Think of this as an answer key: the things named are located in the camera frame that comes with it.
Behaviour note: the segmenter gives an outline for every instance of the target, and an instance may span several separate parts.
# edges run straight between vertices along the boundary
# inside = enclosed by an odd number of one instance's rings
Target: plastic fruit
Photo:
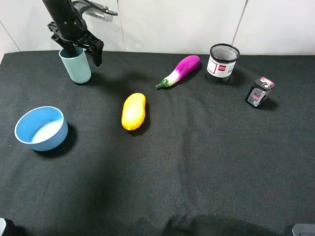
[[[123,107],[122,125],[126,130],[135,130],[140,127],[146,116],[146,97],[142,93],[130,95]]]
[[[156,85],[158,89],[170,87],[183,79],[188,73],[194,71],[200,64],[200,58],[196,55],[188,56],[182,59],[175,67],[173,72],[164,78],[161,83]]]

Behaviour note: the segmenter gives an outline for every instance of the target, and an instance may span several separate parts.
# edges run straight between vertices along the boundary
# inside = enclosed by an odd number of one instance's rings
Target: white wall
[[[249,0],[234,45],[242,54],[315,55],[315,1]]]
[[[207,54],[232,43],[246,0],[119,0],[126,51]]]
[[[6,32],[2,23],[0,22],[0,63],[5,53],[18,52],[19,49],[15,46],[10,35]]]
[[[105,2],[118,11],[116,0],[97,0]],[[89,30],[101,38],[109,51],[123,51],[120,19],[105,22],[84,14]],[[41,0],[0,0],[0,21],[21,51],[59,50],[61,47],[50,39],[52,33],[47,25],[52,21]]]
[[[213,44],[234,41],[243,55],[315,55],[311,0],[248,0],[243,17],[246,0],[95,2],[119,12],[113,22],[84,15],[104,50],[208,54]],[[0,0],[0,21],[0,53],[60,49],[50,39],[51,17],[41,0]]]

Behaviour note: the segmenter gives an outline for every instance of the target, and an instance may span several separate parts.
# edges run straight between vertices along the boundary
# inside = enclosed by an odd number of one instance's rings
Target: light blue cup
[[[73,82],[83,84],[90,80],[91,70],[84,50],[75,47],[75,51],[77,57],[71,57],[65,49],[60,50],[59,56]]]
[[[23,115],[15,126],[15,137],[36,151],[59,146],[68,134],[63,113],[56,107],[38,107]]]

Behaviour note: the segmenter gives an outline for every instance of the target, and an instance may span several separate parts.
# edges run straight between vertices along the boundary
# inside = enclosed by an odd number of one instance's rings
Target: purple eggplant
[[[199,66],[199,64],[200,58],[196,55],[188,56],[182,59],[173,70],[173,72],[165,79],[163,79],[161,83],[156,85],[156,87],[160,89],[172,86],[173,84],[184,78],[188,73],[195,70]]]

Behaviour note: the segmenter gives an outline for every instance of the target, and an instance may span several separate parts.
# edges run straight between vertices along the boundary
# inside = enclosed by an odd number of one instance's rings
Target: mesh pen holder
[[[218,85],[226,84],[240,55],[240,51],[230,44],[219,43],[212,46],[206,72],[207,80]]]

